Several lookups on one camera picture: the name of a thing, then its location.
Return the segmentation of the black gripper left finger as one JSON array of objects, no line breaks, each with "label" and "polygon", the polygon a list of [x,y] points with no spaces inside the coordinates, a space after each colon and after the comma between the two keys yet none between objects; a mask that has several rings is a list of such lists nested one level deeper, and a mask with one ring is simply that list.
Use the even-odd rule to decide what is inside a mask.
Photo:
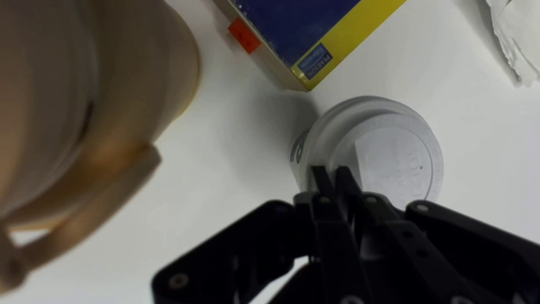
[{"label": "black gripper left finger", "polygon": [[309,261],[271,304],[338,304],[321,253],[314,207],[333,196],[333,172],[313,165],[313,190],[293,202],[271,199],[161,268],[151,283],[154,304],[254,304],[254,299],[308,256]]}]

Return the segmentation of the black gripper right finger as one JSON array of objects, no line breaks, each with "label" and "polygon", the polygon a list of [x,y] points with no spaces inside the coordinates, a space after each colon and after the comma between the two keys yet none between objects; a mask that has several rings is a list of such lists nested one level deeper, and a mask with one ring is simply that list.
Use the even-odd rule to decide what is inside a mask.
[{"label": "black gripper right finger", "polygon": [[336,172],[362,256],[374,253],[384,287],[406,304],[540,304],[540,246],[433,201],[399,211]]}]

